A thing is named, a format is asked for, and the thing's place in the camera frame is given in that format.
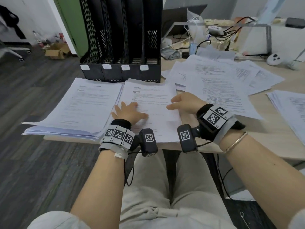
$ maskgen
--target green door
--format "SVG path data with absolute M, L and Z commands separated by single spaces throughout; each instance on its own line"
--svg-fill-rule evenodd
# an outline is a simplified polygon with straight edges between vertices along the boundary
M 79 0 L 54 0 L 78 57 L 88 51 L 88 39 Z

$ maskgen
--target cardboard box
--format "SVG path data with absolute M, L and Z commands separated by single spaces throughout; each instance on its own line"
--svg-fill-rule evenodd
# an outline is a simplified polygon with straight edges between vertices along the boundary
M 53 43 L 45 50 L 45 56 L 51 59 L 65 59 L 70 54 L 70 49 L 66 43 Z

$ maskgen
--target gold bangle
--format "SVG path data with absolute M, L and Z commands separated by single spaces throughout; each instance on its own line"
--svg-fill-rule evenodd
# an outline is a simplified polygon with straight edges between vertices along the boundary
M 224 153 L 226 154 L 227 152 L 229 152 L 230 149 L 233 146 L 237 145 L 247 134 L 248 134 L 248 132 L 244 132 L 243 135 L 236 142 L 234 142 L 229 148 L 227 148 Z

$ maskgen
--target file organizer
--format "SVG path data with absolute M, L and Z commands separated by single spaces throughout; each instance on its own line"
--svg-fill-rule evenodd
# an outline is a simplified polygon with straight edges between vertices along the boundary
M 88 38 L 86 79 L 161 80 L 162 0 L 80 0 Z

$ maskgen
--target forearm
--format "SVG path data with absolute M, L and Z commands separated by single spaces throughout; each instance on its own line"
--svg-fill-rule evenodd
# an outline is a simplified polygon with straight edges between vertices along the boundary
M 117 229 L 124 188 L 124 160 L 104 150 L 99 155 L 71 213 L 91 229 Z
M 242 134 L 229 131 L 220 143 L 221 150 Z M 251 136 L 244 137 L 227 158 L 277 228 L 287 228 L 292 217 L 305 208 L 305 176 Z

